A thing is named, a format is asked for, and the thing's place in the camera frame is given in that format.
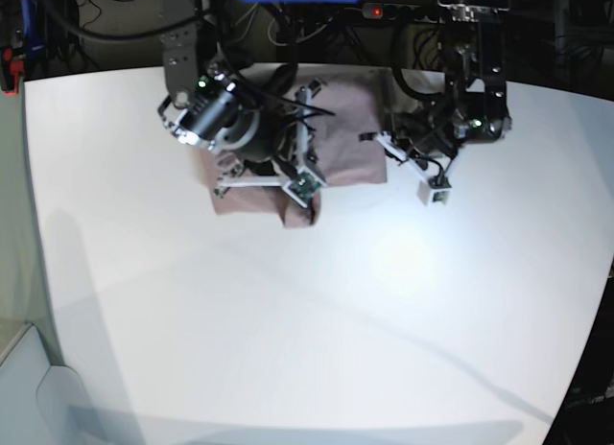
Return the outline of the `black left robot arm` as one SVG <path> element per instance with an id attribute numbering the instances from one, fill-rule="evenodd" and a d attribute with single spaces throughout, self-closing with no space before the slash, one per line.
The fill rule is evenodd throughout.
<path id="1" fill-rule="evenodd" d="M 442 157 L 454 160 L 466 145 L 497 142 L 510 130 L 501 18 L 509 7 L 510 0 L 437 0 L 431 8 L 399 11 L 390 43 L 391 73 L 400 90 L 418 102 L 414 111 L 398 114 L 391 132 L 399 161 L 425 170 Z M 424 19 L 436 24 L 444 75 L 438 92 L 411 87 L 400 67 L 400 37 Z"/>

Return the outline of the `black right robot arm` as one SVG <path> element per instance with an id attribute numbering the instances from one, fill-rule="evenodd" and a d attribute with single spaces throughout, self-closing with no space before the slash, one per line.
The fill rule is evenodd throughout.
<path id="1" fill-rule="evenodd" d="M 168 95 L 158 109 L 178 110 L 165 127 L 190 146 L 231 152 L 242 162 L 269 162 L 289 179 L 302 179 L 315 162 L 307 120 L 324 114 L 309 99 L 286 96 L 298 71 L 291 53 L 263 84 L 246 78 L 227 53 L 220 18 L 223 7 L 202 0 L 162 0 L 162 27 L 134 35 L 103 35 L 68 19 L 52 0 L 40 0 L 47 14 L 72 35 L 98 43 L 132 43 L 157 36 L 162 43 Z"/>

